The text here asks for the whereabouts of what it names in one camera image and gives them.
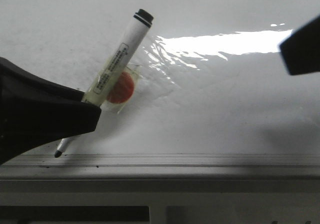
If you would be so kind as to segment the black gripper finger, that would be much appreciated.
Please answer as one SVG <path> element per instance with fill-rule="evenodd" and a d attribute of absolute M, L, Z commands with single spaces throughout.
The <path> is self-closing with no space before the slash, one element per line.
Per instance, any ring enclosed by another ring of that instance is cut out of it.
<path fill-rule="evenodd" d="M 320 18 L 317 16 L 293 32 L 280 47 L 289 75 L 303 75 L 320 70 Z"/>
<path fill-rule="evenodd" d="M 101 109 L 82 91 L 37 77 L 0 59 L 0 162 L 59 139 L 92 132 Z"/>

